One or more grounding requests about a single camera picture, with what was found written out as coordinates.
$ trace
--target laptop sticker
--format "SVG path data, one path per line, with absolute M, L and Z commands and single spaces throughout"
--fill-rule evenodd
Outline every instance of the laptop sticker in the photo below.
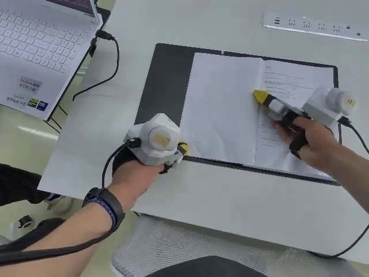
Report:
M 39 99 L 31 98 L 27 106 L 35 108 L 38 103 L 39 103 Z
M 25 76 L 21 76 L 19 80 L 18 88 L 20 91 L 29 92 L 33 95 L 36 95 L 41 85 L 42 85 L 42 82 L 40 81 L 31 79 Z
M 6 101 L 8 102 L 9 107 L 25 108 L 30 98 L 31 97 L 29 95 L 14 93 L 12 96 L 8 96 Z
M 39 105 L 36 107 L 39 111 L 45 111 L 48 103 L 40 101 Z

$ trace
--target hand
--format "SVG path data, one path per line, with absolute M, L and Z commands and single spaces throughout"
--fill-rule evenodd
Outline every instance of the hand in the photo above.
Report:
M 330 130 L 317 121 L 297 117 L 293 124 L 305 129 L 308 141 L 308 145 L 303 146 L 299 152 L 301 159 L 309 166 L 328 173 L 331 157 L 342 145 L 337 142 Z M 282 140 L 290 145 L 295 135 L 285 130 L 278 122 L 273 126 Z
M 127 162 L 116 170 L 108 190 L 119 200 L 123 210 L 128 211 L 163 170 L 163 165 L 144 166 L 137 160 Z

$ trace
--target floor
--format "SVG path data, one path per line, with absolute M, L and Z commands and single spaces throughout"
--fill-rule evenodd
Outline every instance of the floor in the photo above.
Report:
M 99 0 L 99 6 L 112 9 L 114 0 Z M 71 97 L 78 91 L 82 78 L 76 77 L 61 100 L 61 106 L 68 111 Z M 54 119 L 63 126 L 66 119 L 64 113 L 58 109 Z M 7 163 L 14 167 L 42 174 L 58 139 L 58 134 L 43 121 L 17 111 L 0 106 L 0 163 Z M 71 211 L 65 215 L 68 218 L 81 206 L 80 200 L 75 200 Z M 31 205 L 26 201 L 13 203 L 0 208 L 0 234 L 7 235 L 9 226 L 19 218 L 28 214 L 34 220 L 34 225 L 43 219 L 55 217 L 52 211 L 46 210 L 45 203 Z M 114 276 L 111 271 L 111 255 L 122 238 L 134 226 L 136 216 L 129 213 L 120 229 L 101 243 L 99 250 L 93 256 L 82 276 Z M 369 277 L 369 265 L 353 263 L 353 266 L 363 276 Z

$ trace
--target book page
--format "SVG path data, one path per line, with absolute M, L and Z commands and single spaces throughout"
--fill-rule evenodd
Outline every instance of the book page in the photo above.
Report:
M 253 90 L 260 86 L 263 63 L 195 54 L 180 123 L 190 156 L 254 165 L 258 105 Z
M 266 61 L 262 79 L 263 90 L 301 108 L 320 85 L 330 89 L 333 85 L 333 68 L 316 68 L 293 63 Z M 297 175 L 330 178 L 293 156 L 272 127 L 267 109 L 259 109 L 255 166 Z

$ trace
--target smartwatch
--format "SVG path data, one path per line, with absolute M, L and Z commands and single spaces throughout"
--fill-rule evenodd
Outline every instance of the smartwatch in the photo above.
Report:
M 111 232 L 118 229 L 126 216 L 118 199 L 107 189 L 92 188 L 87 193 L 82 207 L 89 203 L 97 203 L 108 212 L 112 220 Z

